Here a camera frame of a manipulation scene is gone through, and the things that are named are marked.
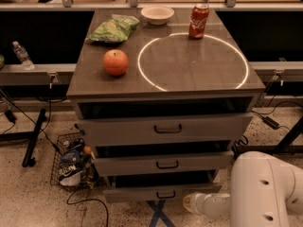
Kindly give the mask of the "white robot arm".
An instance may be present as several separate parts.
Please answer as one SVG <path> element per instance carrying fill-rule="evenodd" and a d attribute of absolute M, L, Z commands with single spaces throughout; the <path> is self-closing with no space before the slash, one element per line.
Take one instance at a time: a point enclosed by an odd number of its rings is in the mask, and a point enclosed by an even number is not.
<path fill-rule="evenodd" d="M 228 194 L 191 193 L 184 207 L 219 218 L 230 227 L 290 227 L 288 216 L 303 213 L 303 169 L 269 154 L 249 151 L 235 161 Z"/>

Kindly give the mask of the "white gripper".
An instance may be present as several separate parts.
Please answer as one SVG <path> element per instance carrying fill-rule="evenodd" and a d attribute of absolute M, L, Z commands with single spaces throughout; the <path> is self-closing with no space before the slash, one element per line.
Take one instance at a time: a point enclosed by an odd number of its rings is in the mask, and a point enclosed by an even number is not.
<path fill-rule="evenodd" d="M 191 193 L 183 198 L 184 207 L 192 214 L 202 215 L 204 213 L 204 193 Z"/>

